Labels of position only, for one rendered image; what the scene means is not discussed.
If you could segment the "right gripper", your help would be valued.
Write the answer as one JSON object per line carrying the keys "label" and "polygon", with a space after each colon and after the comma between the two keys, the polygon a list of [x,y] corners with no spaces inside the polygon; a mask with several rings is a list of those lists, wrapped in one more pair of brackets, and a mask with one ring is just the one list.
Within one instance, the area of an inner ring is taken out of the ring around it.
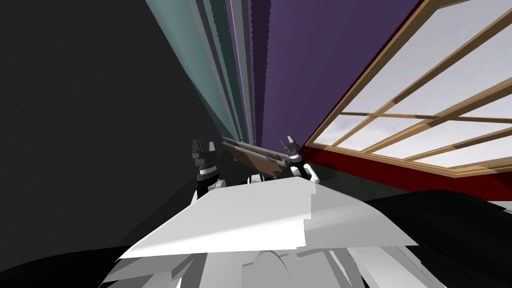
{"label": "right gripper", "polygon": [[284,144],[282,140],[279,140],[279,144],[289,160],[301,159],[301,156],[299,154],[300,147],[290,135],[287,136],[287,144]]}

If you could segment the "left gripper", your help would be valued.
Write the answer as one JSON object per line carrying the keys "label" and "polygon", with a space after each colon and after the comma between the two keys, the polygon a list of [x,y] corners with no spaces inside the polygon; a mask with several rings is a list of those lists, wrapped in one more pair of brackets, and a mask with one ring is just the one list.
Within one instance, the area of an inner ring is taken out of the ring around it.
{"label": "left gripper", "polygon": [[199,139],[192,141],[192,158],[196,167],[211,167],[216,165],[217,151],[215,143],[208,143],[208,151],[201,151],[201,142]]}

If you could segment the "brown wooden panel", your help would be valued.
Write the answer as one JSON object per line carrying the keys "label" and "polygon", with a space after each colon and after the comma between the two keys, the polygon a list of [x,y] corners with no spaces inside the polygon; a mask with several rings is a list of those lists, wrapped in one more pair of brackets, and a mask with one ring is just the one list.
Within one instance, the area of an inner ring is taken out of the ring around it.
{"label": "brown wooden panel", "polygon": [[277,178],[290,163],[286,154],[226,137],[222,139],[222,144],[228,148],[236,161],[256,169],[261,174]]}

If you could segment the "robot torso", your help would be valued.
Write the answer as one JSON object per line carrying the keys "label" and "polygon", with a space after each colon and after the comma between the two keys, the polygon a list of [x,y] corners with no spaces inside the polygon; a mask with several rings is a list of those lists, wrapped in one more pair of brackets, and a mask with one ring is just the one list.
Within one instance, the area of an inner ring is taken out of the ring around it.
{"label": "robot torso", "polygon": [[216,188],[130,247],[101,288],[446,288],[380,211],[300,177]]}

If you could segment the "wooden framed window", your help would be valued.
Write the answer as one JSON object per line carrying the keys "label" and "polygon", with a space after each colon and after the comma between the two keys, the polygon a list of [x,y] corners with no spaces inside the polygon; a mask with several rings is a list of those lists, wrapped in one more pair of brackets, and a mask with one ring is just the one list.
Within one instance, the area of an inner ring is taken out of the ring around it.
{"label": "wooden framed window", "polygon": [[451,178],[512,171],[512,0],[419,0],[307,145]]}

